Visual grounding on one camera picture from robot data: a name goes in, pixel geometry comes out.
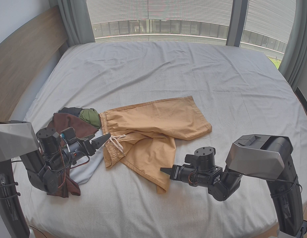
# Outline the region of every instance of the green garment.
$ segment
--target green garment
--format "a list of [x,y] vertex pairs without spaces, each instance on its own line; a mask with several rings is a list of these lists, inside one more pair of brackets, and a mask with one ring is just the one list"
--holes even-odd
[[95,109],[83,109],[80,112],[79,117],[83,121],[88,122],[89,124],[93,125],[97,129],[99,129],[101,127],[100,116]]

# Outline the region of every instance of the bed frame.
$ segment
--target bed frame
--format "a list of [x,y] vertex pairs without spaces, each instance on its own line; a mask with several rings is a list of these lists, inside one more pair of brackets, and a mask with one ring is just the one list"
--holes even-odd
[[58,6],[36,16],[0,44],[0,121],[7,121],[32,79],[68,39]]

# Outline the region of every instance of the curtain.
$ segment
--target curtain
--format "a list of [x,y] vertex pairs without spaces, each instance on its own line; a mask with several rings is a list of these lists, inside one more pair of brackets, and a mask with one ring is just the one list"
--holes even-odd
[[295,91],[307,59],[307,0],[297,0],[296,13],[279,71]]
[[49,0],[49,4],[60,8],[69,47],[95,42],[86,0]]

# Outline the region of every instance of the headboard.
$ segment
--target headboard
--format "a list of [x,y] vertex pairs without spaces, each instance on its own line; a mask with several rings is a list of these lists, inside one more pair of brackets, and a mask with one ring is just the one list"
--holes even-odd
[[68,39],[59,7],[25,23],[0,44],[0,121],[7,121],[32,79]]

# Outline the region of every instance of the mattress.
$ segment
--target mattress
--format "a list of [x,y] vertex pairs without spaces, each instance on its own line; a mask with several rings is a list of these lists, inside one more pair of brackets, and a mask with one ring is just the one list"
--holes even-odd
[[[213,130],[176,140],[175,164],[197,148],[216,148],[225,166],[242,135],[288,136],[307,203],[307,117],[289,84],[261,52],[189,42],[89,43],[69,48],[27,112],[35,131],[62,107],[99,112],[124,105],[192,95]],[[81,196],[60,198],[31,186],[14,163],[20,203],[29,223],[57,237],[253,237],[275,223],[266,181],[243,177],[240,188],[218,202],[207,188],[171,182],[157,194],[152,182],[122,163],[102,161]]]

